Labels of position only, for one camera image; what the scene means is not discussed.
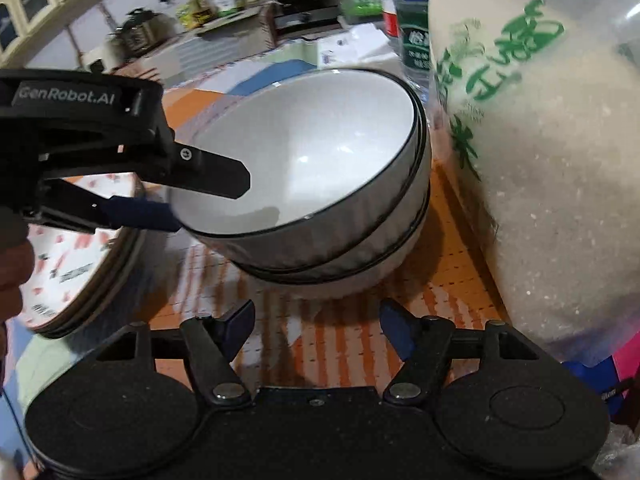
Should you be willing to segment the person right hand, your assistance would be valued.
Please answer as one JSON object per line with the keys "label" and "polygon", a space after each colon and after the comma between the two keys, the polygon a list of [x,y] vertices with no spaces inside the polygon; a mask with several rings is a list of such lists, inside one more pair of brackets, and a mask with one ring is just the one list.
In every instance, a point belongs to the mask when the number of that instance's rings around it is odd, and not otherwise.
{"label": "person right hand", "polygon": [[23,307],[20,287],[35,267],[28,224],[9,208],[1,208],[0,308],[1,322],[17,316]]}

